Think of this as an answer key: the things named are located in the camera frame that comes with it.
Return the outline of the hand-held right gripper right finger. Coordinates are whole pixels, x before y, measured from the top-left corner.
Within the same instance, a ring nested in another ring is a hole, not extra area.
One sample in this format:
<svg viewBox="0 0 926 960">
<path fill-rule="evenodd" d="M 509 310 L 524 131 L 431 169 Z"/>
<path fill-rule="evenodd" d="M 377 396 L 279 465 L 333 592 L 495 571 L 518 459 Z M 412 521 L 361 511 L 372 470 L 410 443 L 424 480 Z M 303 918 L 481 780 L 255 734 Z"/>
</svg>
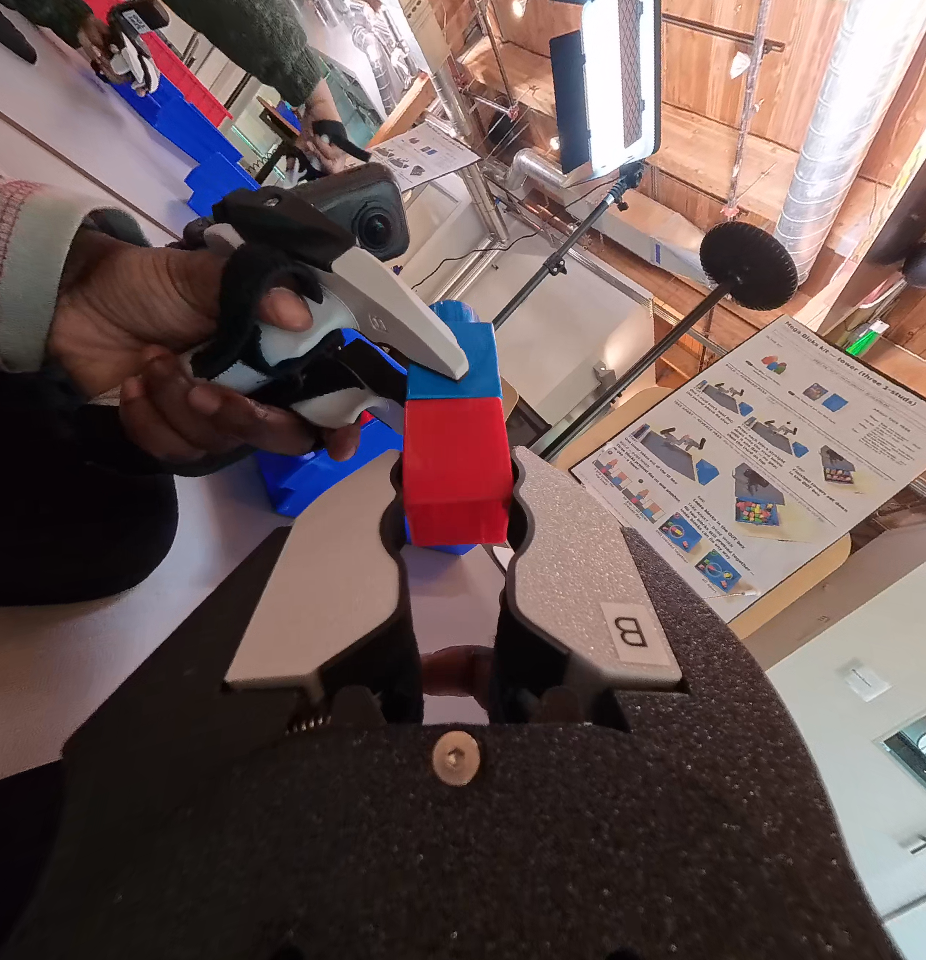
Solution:
<svg viewBox="0 0 926 960">
<path fill-rule="evenodd" d="M 492 720 L 520 724 L 564 691 L 575 721 L 623 724 L 616 697 L 681 694 L 683 672 L 622 524 L 526 447 L 493 640 Z"/>
</svg>

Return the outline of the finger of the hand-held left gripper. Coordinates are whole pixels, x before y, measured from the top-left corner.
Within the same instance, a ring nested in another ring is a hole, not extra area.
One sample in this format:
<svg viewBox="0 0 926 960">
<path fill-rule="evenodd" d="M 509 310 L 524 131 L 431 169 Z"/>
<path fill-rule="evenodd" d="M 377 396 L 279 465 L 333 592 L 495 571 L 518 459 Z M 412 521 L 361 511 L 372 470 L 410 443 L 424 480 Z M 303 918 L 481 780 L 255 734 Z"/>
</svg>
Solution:
<svg viewBox="0 0 926 960">
<path fill-rule="evenodd" d="M 456 336 L 385 263 L 360 247 L 337 257 L 331 292 L 369 340 L 396 349 L 410 362 L 459 381 L 469 360 Z"/>
</svg>

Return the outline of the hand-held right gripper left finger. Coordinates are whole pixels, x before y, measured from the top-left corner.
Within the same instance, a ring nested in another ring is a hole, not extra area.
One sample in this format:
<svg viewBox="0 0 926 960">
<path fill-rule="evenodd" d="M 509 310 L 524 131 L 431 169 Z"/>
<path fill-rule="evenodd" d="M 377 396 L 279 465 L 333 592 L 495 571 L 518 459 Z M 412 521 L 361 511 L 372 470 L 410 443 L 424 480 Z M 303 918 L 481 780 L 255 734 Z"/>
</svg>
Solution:
<svg viewBox="0 0 926 960">
<path fill-rule="evenodd" d="M 389 723 L 422 722 L 400 455 L 385 451 L 294 520 L 229 664 L 234 691 L 289 690 L 306 719 L 367 690 Z"/>
</svg>

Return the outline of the blue mega block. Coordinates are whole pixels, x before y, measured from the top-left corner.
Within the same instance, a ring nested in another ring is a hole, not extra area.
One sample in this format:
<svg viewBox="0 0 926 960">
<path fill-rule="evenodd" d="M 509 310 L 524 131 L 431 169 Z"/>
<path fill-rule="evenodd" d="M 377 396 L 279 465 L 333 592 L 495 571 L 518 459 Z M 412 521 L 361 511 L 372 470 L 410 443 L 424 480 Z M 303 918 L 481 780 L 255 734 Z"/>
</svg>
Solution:
<svg viewBox="0 0 926 960">
<path fill-rule="evenodd" d="M 466 354 L 469 368 L 459 380 L 411 364 L 407 374 L 408 401 L 475 400 L 503 397 L 493 324 L 482 321 L 467 303 L 451 299 L 430 308 L 453 333 Z"/>
</svg>

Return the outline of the blue plastic bin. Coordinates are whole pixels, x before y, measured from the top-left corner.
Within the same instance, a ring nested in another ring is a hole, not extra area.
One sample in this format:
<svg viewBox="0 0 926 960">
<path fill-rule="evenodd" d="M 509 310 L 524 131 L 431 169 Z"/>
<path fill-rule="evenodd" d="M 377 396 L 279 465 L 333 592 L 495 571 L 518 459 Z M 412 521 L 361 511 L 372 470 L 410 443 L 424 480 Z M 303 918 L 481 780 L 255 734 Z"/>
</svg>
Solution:
<svg viewBox="0 0 926 960">
<path fill-rule="evenodd" d="M 203 163 L 218 154 L 240 165 L 241 151 L 168 78 L 160 77 L 155 92 L 145 96 L 129 83 L 114 84 L 112 89 L 144 122 L 194 162 Z"/>
<path fill-rule="evenodd" d="M 211 216 L 214 205 L 234 191 L 260 188 L 239 162 L 219 152 L 209 154 L 194 167 L 184 183 L 191 191 L 186 204 L 199 217 Z"/>
<path fill-rule="evenodd" d="M 347 461 L 333 460 L 320 449 L 288 457 L 259 452 L 255 459 L 274 510 L 294 519 L 313 501 L 344 478 L 389 451 L 404 449 L 405 406 L 409 361 L 393 359 L 354 329 L 328 334 L 314 350 L 316 359 L 303 376 L 275 383 L 276 397 L 287 389 L 318 388 L 322 400 L 327 385 L 368 389 L 369 406 L 359 410 L 360 445 Z"/>
</svg>

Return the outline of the red mega block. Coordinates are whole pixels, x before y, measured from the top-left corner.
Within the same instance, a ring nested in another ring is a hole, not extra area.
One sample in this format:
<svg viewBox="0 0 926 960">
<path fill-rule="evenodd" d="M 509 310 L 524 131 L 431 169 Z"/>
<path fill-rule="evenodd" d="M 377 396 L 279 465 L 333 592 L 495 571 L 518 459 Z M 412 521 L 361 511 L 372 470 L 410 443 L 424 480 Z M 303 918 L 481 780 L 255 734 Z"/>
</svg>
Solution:
<svg viewBox="0 0 926 960">
<path fill-rule="evenodd" d="M 414 546 L 506 541 L 514 472 L 499 396 L 409 399 L 402 504 Z"/>
</svg>

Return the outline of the person's left forearm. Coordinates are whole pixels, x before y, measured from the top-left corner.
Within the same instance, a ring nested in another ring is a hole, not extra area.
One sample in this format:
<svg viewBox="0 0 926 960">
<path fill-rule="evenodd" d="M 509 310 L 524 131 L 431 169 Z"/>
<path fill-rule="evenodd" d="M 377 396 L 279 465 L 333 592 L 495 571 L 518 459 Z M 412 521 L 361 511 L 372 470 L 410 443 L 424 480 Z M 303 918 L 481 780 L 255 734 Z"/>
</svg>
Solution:
<svg viewBox="0 0 926 960">
<path fill-rule="evenodd" d="M 118 207 L 0 172 L 0 372 L 31 374 L 43 365 L 64 268 L 82 229 L 149 246 Z"/>
</svg>

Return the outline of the person's left hand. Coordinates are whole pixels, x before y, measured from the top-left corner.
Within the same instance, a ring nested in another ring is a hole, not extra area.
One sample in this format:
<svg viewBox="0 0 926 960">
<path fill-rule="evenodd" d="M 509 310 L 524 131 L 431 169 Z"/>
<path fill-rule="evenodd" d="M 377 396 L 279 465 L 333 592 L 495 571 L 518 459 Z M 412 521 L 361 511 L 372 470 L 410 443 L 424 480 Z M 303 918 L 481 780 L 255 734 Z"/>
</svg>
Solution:
<svg viewBox="0 0 926 960">
<path fill-rule="evenodd" d="M 316 428 L 192 375 L 184 355 L 216 332 L 226 262 L 207 249 L 136 246 L 80 227 L 61 273 L 49 355 L 88 399 L 119 388 L 128 438 L 159 461 L 196 463 L 241 447 L 302 455 L 318 440 L 331 459 L 350 459 L 358 424 Z"/>
</svg>

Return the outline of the black light stand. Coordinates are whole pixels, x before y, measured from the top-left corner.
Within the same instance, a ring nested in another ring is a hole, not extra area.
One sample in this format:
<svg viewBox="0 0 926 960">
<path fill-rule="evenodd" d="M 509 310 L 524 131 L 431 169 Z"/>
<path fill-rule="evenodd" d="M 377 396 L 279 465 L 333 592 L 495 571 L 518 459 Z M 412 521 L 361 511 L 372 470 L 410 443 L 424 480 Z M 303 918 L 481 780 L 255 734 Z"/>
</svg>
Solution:
<svg viewBox="0 0 926 960">
<path fill-rule="evenodd" d="M 625 207 L 625 193 L 635 190 L 644 175 L 646 162 L 637 160 L 624 165 L 617 172 L 615 183 L 608 189 L 607 193 L 600 201 L 589 211 L 589 214 L 567 235 L 560 246 L 557 246 L 553 252 L 541 264 L 529 280 L 517 291 L 517 293 L 506 303 L 506 305 L 496 314 L 492 320 L 493 329 L 498 330 L 505 324 L 513 313 L 519 309 L 534 293 L 534 291 L 548 278 L 554 278 L 565 275 L 566 257 L 574 247 L 584 239 L 589 230 L 598 222 L 602 215 L 611 207 L 623 210 Z"/>
</svg>

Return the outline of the instruction poster board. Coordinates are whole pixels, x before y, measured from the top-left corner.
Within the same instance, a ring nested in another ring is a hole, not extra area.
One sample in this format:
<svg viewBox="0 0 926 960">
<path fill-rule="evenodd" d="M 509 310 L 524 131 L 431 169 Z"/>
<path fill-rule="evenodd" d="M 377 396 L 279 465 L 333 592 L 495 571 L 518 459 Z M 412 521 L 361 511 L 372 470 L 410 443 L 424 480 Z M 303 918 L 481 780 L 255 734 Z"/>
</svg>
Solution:
<svg viewBox="0 0 926 960">
<path fill-rule="evenodd" d="M 415 126 L 369 149 L 392 173 L 403 193 L 478 164 L 481 157 L 429 124 Z"/>
<path fill-rule="evenodd" d="M 926 473 L 926 363 L 857 357 L 781 317 L 554 460 L 740 639 L 842 565 L 852 528 Z"/>
</svg>

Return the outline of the red plastic bin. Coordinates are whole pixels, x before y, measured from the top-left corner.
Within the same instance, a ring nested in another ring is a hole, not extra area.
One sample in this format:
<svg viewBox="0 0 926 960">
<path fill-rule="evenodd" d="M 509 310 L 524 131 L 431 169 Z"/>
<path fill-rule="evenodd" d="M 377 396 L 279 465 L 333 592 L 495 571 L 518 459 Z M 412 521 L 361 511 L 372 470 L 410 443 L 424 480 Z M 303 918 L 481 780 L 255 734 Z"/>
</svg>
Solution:
<svg viewBox="0 0 926 960">
<path fill-rule="evenodd" d="M 168 90 L 169 85 L 174 86 L 205 119 L 220 128 L 234 119 L 233 114 L 185 64 L 182 53 L 193 30 L 187 30 L 186 23 L 174 16 L 174 10 L 168 2 L 161 4 L 166 11 L 167 26 L 141 34 L 141 42 L 147 47 L 159 72 L 157 90 Z"/>
</svg>

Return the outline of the black cushion pad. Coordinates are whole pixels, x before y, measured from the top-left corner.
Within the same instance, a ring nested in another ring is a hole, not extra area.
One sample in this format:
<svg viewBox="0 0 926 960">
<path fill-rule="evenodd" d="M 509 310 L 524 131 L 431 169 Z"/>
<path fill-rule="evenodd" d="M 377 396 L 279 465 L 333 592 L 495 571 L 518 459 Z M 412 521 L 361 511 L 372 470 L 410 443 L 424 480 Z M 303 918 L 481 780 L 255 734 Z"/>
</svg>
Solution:
<svg viewBox="0 0 926 960">
<path fill-rule="evenodd" d="M 111 452 L 145 461 L 114 408 L 84 404 L 58 374 L 0 371 L 0 608 L 120 594 L 166 558 L 174 481 L 95 461 Z M 0 779 L 0 950 L 44 870 L 62 797 L 58 761 Z"/>
</svg>

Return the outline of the LED light panel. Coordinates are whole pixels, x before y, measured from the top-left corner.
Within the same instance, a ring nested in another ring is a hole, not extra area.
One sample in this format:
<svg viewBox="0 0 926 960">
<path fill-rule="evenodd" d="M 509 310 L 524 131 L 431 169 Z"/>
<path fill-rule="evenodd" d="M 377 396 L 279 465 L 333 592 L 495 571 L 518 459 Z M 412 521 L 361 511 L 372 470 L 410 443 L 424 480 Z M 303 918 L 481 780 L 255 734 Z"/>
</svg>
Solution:
<svg viewBox="0 0 926 960">
<path fill-rule="evenodd" d="M 661 142 L 661 3 L 572 5 L 580 28 L 549 42 L 565 188 L 643 162 Z"/>
</svg>

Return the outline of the black disc stand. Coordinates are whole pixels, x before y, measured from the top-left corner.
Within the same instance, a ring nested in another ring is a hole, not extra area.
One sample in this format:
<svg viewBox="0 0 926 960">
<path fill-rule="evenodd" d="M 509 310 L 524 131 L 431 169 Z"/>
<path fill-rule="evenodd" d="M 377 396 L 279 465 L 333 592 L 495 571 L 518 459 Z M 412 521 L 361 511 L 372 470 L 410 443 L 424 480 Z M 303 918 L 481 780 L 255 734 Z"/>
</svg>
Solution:
<svg viewBox="0 0 926 960">
<path fill-rule="evenodd" d="M 552 462 L 586 432 L 615 399 L 654 368 L 657 360 L 723 300 L 766 312 L 786 305 L 797 290 L 798 273 L 791 255 L 775 237 L 750 223 L 722 222 L 714 226 L 703 237 L 700 260 L 711 285 L 709 293 L 541 450 L 543 460 Z"/>
</svg>

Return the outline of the white door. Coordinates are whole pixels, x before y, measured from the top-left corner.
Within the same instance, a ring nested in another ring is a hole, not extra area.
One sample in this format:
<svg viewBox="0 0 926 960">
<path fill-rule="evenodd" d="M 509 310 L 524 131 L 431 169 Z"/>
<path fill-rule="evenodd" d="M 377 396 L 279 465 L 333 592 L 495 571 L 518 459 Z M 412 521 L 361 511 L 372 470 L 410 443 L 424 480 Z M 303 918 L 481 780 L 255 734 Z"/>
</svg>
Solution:
<svg viewBox="0 0 926 960">
<path fill-rule="evenodd" d="M 856 870 L 885 922 L 926 918 L 926 711 L 834 740 L 825 775 Z"/>
</svg>

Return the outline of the silver vertical duct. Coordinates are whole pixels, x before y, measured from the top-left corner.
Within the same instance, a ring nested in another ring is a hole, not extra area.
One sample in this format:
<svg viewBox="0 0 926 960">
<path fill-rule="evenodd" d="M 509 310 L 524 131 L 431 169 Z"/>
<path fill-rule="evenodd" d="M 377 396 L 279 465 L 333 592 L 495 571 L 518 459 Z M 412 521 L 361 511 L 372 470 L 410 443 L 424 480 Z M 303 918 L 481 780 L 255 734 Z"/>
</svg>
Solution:
<svg viewBox="0 0 926 960">
<path fill-rule="evenodd" d="M 432 70 L 430 79 L 436 98 L 456 139 L 467 149 L 473 149 L 477 146 L 476 129 L 457 84 L 455 65 L 453 55 L 448 54 L 441 65 Z M 470 161 L 461 169 L 459 176 L 488 234 L 497 244 L 505 246 L 510 240 L 509 232 L 497 208 L 495 198 L 488 190 L 481 174 L 480 161 L 480 157 Z"/>
</svg>

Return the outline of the rectangular metal duct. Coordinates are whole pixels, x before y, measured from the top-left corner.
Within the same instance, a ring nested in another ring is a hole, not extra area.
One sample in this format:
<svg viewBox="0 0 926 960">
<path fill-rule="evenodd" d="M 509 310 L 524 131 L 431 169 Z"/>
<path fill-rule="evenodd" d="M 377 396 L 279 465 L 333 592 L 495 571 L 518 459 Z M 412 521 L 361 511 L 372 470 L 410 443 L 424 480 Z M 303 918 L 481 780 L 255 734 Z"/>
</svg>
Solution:
<svg viewBox="0 0 926 960">
<path fill-rule="evenodd" d="M 627 191 L 626 209 L 611 204 L 594 228 L 646 263 L 674 276 L 710 286 L 702 268 L 704 232 L 681 214 L 637 191 Z"/>
</svg>

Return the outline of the silver round duct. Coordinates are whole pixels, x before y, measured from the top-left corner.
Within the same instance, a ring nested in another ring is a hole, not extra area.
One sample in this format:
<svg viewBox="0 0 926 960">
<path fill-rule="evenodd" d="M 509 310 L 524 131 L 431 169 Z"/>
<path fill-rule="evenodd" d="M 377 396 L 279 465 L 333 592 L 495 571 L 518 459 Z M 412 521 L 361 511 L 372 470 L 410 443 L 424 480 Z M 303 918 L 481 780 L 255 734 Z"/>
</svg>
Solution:
<svg viewBox="0 0 926 960">
<path fill-rule="evenodd" d="M 850 1 L 774 231 L 798 285 L 817 258 L 926 32 L 926 1 Z"/>
</svg>

